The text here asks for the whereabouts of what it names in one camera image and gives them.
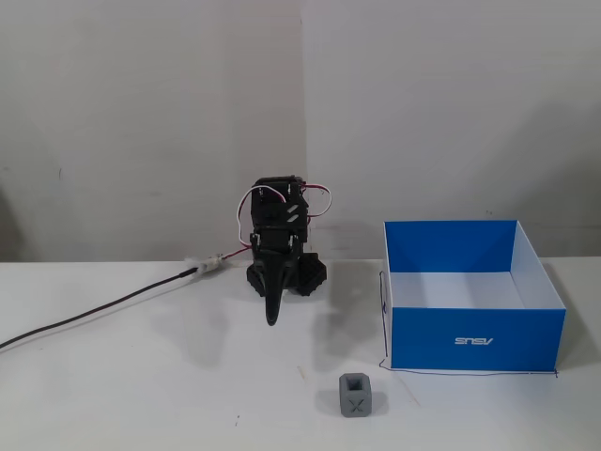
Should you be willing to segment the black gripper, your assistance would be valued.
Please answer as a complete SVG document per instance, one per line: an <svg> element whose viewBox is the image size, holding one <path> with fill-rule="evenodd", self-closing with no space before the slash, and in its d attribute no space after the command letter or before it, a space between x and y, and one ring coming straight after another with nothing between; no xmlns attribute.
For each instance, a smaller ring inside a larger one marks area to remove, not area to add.
<svg viewBox="0 0 601 451"><path fill-rule="evenodd" d="M264 272L266 320L278 319L283 290L299 284L299 258L306 243L306 228L259 227L252 233L252 267Z"/></svg>

